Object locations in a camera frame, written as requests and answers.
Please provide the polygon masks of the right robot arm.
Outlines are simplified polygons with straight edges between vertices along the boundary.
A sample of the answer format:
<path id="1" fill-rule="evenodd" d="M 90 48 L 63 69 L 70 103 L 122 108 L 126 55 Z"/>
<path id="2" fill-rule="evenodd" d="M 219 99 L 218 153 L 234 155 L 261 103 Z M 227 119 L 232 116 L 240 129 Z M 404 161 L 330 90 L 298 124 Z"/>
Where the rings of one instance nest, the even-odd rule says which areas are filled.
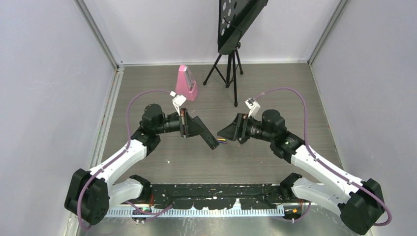
<path id="1" fill-rule="evenodd" d="M 368 233 L 386 212 L 382 188 L 377 181 L 372 178 L 364 181 L 320 156 L 302 138 L 287 130 L 277 110 L 264 111 L 261 120 L 238 113 L 232 123 L 217 134 L 240 144 L 250 138 L 268 142 L 275 156 L 321 182 L 316 184 L 292 173 L 280 183 L 281 197 L 288 202 L 299 198 L 316 203 L 339 215 L 356 234 Z"/>

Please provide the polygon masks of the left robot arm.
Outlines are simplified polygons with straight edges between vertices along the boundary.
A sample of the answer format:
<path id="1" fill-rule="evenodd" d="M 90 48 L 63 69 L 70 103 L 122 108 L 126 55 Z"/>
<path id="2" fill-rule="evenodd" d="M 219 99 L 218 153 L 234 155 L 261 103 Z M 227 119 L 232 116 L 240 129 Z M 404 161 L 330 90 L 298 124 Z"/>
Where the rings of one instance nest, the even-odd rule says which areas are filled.
<path id="1" fill-rule="evenodd" d="M 150 182 L 138 175 L 116 184 L 116 180 L 137 162 L 148 157 L 159 145 L 160 134 L 179 132 L 183 138 L 201 136 L 215 149 L 219 143 L 198 117 L 186 108 L 165 115 L 158 104 L 145 107 L 138 129 L 127 143 L 110 158 L 87 170 L 78 169 L 72 176 L 64 208 L 90 225 L 98 224 L 109 209 L 135 199 L 146 203 L 151 196 Z"/>

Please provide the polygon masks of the black remote control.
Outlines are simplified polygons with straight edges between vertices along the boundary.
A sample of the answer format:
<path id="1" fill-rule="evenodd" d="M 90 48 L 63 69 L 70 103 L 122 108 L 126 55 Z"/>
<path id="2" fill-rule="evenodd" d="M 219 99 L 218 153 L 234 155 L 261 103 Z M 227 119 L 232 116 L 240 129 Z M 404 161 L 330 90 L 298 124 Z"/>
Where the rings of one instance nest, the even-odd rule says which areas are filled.
<path id="1" fill-rule="evenodd" d="M 219 146 L 219 142 L 210 132 L 205 132 L 201 134 L 200 136 L 206 142 L 206 144 L 209 146 L 211 150 L 214 150 Z"/>

